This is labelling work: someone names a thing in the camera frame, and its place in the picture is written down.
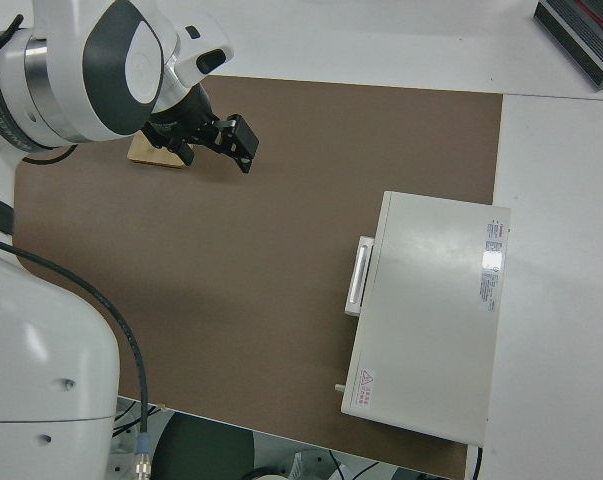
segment device handle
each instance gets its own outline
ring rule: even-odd
[[[368,267],[370,266],[373,245],[374,238],[359,238],[357,256],[354,261],[352,279],[350,280],[350,289],[348,290],[348,298],[345,303],[345,313],[353,317],[358,317],[361,314],[361,302],[363,300],[365,281],[368,277]]]

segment cable connector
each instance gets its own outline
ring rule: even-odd
[[[150,461],[150,436],[147,433],[140,433],[137,436],[133,466],[134,480],[150,480],[152,464]]]

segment white device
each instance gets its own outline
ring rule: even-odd
[[[505,208],[385,193],[346,304],[363,292],[344,413],[483,446],[509,221]]]
[[[142,129],[186,163],[201,143],[247,173],[256,137],[240,116],[214,116],[199,85],[233,55],[211,17],[175,26],[153,0],[33,6],[33,28],[17,17],[0,32],[0,242],[11,245],[15,169],[30,152]],[[118,376],[101,315],[0,251],[0,479],[102,480]],[[147,479],[140,438],[135,477]]]

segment white table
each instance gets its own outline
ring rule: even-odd
[[[536,2],[159,4],[224,25],[221,74],[507,94],[494,203],[512,233],[481,478],[603,478],[603,92],[533,22]],[[31,22],[27,0],[0,2],[0,29],[17,12]]]

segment red triangle warning symbol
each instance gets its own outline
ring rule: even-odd
[[[372,375],[370,375],[366,370],[361,370],[361,385],[365,385],[366,383],[370,383],[374,381]]]

